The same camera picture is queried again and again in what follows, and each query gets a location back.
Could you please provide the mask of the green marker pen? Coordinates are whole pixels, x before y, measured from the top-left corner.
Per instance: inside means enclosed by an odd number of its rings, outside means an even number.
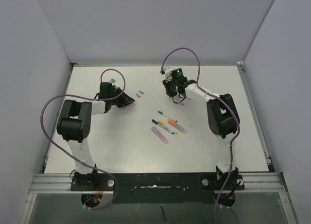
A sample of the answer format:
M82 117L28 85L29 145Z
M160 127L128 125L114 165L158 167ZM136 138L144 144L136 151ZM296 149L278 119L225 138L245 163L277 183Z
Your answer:
M166 118L168 118L168 119L171 119L171 120L174 120L174 121L175 121L174 118L172 118L171 116L166 115L164 112L162 112L162 111L160 111L160 110L158 110L157 112L158 112L160 115L162 115L162 116L164 116L164 117L166 117Z

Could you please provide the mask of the orange cap highlighter pen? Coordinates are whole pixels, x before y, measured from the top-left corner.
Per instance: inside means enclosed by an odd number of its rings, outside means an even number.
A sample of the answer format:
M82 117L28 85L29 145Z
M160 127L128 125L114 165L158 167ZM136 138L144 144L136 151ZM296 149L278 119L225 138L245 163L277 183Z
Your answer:
M181 125L179 125L175 120L173 119L169 119L168 120L168 124L170 124L171 126L173 126L175 129L177 129L178 131L180 131L183 134L187 134L188 131L183 128Z

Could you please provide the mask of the yellow marker pen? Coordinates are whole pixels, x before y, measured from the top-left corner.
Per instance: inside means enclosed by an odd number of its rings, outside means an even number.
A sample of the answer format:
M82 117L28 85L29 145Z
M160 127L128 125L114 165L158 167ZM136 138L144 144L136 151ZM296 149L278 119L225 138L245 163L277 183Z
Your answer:
M162 121L158 121L158 125L162 127L164 130L169 132L172 135L177 135L178 133L176 131L173 131L171 128L167 127Z

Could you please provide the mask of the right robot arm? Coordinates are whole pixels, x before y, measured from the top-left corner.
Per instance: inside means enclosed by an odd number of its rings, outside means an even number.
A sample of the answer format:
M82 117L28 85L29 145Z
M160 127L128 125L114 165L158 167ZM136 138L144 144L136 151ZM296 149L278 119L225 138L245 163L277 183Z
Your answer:
M188 80L181 68L164 69L160 72L165 76L162 81L166 94L170 98L179 97L201 104L207 110L208 126L217 137L217 166L222 174L216 177L216 183L221 189L228 189L234 183L234 178L228 172L236 169L234 159L234 134L238 131L240 118L230 94L218 94L203 89L195 80Z

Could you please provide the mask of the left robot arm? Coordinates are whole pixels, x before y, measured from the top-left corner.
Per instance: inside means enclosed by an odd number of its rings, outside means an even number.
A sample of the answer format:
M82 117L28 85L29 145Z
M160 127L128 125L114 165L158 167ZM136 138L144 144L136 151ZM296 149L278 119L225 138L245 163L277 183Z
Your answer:
M74 179L82 181L87 190L98 187L98 172L87 142L90 133L91 116L107 113L112 106L125 108L135 102L135 99L122 92L114 82L101 82L99 92L94 100L78 102L65 100L56 126L57 133L62 136L75 157Z

